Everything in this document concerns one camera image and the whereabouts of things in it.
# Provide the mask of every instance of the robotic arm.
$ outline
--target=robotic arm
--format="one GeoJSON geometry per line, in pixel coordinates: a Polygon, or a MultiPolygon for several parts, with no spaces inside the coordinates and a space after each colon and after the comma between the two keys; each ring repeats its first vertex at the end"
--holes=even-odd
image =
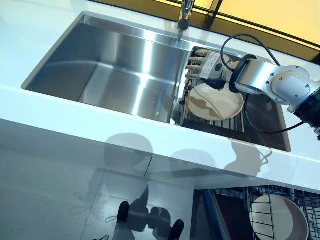
{"type": "Polygon", "coordinates": [[[187,78],[204,79],[215,89],[228,84],[233,93],[264,94],[278,104],[289,105],[287,110],[314,128],[320,140],[320,81],[312,81],[305,69],[275,65],[254,55],[232,61],[223,49],[221,54],[206,49],[195,54],[186,67],[195,74],[187,74],[187,78]]]}

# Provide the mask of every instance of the stainless steel sink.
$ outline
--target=stainless steel sink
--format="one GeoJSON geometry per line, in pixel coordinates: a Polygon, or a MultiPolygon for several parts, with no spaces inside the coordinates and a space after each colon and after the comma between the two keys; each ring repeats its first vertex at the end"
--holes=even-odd
{"type": "MultiPolygon", "coordinates": [[[[191,38],[178,41],[177,37],[178,34],[83,12],[22,88],[175,124],[171,119],[179,109],[174,106],[183,94],[185,66],[193,47],[220,49],[218,45],[191,38]]],[[[226,53],[234,57],[246,54],[230,49],[226,53]]],[[[283,127],[282,112],[276,107],[263,112],[258,103],[265,102],[266,97],[255,98],[258,101],[248,106],[253,122],[261,115],[272,116],[264,125],[283,127]]],[[[249,126],[244,128],[252,132],[249,126]]],[[[269,136],[253,132],[252,135],[258,136],[255,143],[290,150],[286,133],[269,136]]]]}

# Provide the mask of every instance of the black shoe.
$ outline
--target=black shoe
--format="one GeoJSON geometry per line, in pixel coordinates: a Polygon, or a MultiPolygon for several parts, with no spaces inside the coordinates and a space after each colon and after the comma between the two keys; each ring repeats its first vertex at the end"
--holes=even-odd
{"type": "Polygon", "coordinates": [[[116,222],[126,222],[128,215],[129,215],[129,203],[127,201],[123,201],[120,204],[119,210],[118,210],[118,216],[116,222]]]}
{"type": "Polygon", "coordinates": [[[181,219],[177,220],[171,228],[168,240],[179,240],[184,228],[184,221],[182,221],[181,219]]]}

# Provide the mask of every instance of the pant leg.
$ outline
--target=pant leg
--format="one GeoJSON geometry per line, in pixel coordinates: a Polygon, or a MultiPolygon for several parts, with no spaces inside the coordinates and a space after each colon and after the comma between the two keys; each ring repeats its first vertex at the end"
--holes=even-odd
{"type": "Polygon", "coordinates": [[[125,222],[118,222],[115,226],[112,240],[136,240],[125,222]]]}

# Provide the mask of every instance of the white countertop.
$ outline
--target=white countertop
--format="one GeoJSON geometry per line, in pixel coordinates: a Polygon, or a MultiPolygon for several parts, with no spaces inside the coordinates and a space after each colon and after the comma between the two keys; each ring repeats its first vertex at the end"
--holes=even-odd
{"type": "MultiPolygon", "coordinates": [[[[1,119],[320,191],[320,181],[315,178],[320,173],[320,142],[307,124],[288,133],[292,151],[284,152],[23,90],[22,83],[82,11],[173,31],[167,20],[85,0],[0,1],[1,119]],[[120,134],[143,136],[152,150],[134,139],[108,140],[120,134]],[[261,165],[262,154],[270,151],[268,163],[261,165]],[[244,161],[231,164],[236,159],[244,161]],[[253,169],[257,163],[260,168],[253,169]]],[[[226,40],[193,27],[186,35],[219,45],[226,40]]],[[[228,46],[269,58],[263,48],[246,42],[234,40],[228,46]]],[[[301,66],[311,79],[320,80],[318,65],[273,53],[282,65],[301,66]]],[[[300,121],[287,112],[287,106],[282,109],[287,126],[300,121]]]]}

